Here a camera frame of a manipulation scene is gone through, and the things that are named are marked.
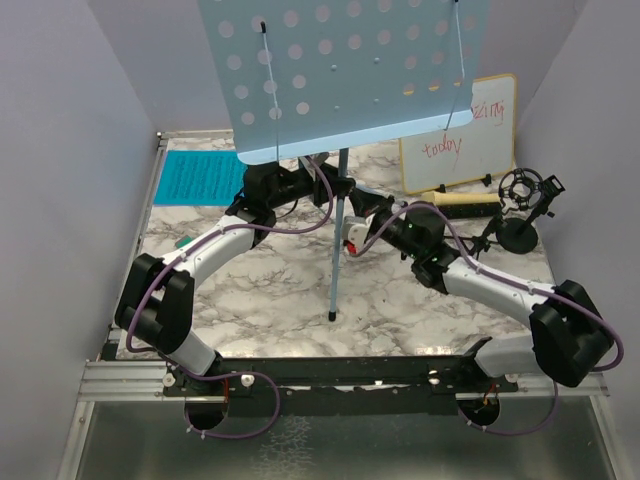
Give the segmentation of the black studio microphone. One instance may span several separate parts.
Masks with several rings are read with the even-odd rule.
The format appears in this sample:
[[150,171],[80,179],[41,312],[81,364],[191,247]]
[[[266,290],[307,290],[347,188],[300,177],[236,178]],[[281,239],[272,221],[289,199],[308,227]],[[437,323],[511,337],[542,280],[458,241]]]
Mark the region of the black studio microphone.
[[473,203],[459,205],[445,205],[441,212],[450,220],[488,218],[501,213],[500,203]]

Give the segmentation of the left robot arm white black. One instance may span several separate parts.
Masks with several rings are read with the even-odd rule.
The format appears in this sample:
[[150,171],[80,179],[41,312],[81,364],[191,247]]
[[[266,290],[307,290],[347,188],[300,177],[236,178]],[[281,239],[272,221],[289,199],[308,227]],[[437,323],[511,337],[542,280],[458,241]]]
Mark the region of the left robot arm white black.
[[311,197],[327,208],[352,181],[314,162],[289,171],[278,163],[249,167],[240,192],[206,233],[162,257],[139,255],[132,263],[115,323],[131,353],[152,352],[186,369],[186,382],[206,395],[220,385],[220,354],[193,328],[196,290],[222,266],[279,232],[277,208]]

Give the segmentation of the black tripod with shock mount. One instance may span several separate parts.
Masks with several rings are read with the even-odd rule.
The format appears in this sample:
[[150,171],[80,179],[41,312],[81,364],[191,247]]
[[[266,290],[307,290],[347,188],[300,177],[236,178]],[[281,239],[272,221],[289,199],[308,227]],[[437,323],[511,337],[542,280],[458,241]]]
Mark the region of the black tripod with shock mount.
[[542,181],[540,174],[529,168],[516,168],[508,172],[498,186],[501,213],[491,218],[480,236],[470,239],[470,246],[463,244],[466,252],[479,259],[481,252],[490,249],[491,235],[510,253],[524,255],[533,251],[538,243],[538,234],[532,226],[533,215],[523,220],[509,217],[509,214],[532,210],[538,203]]

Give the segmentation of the cream toy microphone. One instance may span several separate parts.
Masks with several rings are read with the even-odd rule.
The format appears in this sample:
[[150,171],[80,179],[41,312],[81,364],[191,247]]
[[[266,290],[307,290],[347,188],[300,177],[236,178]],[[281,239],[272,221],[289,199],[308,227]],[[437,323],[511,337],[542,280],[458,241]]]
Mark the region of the cream toy microphone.
[[497,193],[452,193],[428,191],[421,195],[421,199],[438,207],[501,203],[500,196]]

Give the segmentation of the light blue music stand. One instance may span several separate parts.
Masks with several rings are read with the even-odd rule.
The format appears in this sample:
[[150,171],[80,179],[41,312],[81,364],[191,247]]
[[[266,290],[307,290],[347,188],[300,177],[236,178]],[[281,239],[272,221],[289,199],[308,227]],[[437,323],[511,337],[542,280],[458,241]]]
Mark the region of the light blue music stand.
[[199,12],[247,166],[223,221],[246,248],[297,198],[281,160],[472,120],[484,1],[202,1]]

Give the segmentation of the cyan sheet music page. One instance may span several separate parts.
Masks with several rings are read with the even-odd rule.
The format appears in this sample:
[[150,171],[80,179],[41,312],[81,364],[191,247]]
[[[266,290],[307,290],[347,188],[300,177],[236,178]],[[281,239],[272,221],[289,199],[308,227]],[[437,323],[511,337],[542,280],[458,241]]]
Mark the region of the cyan sheet music page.
[[155,206],[229,206],[243,186],[247,166],[235,151],[169,151]]

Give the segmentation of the black round-base mic stand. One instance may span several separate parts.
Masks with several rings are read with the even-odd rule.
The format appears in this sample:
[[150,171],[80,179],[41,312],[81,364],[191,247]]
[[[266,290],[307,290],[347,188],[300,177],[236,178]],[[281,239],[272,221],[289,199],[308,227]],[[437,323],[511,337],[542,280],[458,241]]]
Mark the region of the black round-base mic stand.
[[543,179],[530,168],[515,168],[499,183],[502,212],[495,230],[497,242],[507,251],[527,254],[538,244],[533,222],[541,215],[554,216],[549,207],[565,190],[555,175]]

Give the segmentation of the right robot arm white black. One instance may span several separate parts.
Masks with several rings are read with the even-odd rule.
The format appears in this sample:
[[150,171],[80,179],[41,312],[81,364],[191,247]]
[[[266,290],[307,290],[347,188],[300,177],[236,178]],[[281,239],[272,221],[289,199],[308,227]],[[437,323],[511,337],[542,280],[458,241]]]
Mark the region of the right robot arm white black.
[[424,287],[483,304],[523,326],[518,335],[482,342],[460,365],[467,389],[481,391],[497,377],[534,373],[576,387],[588,374],[620,363],[620,337],[579,283],[544,284],[479,262],[428,202],[395,209],[392,197],[359,188],[348,198],[354,215],[345,222],[343,240],[350,255],[361,256],[382,240],[411,260],[411,271]]

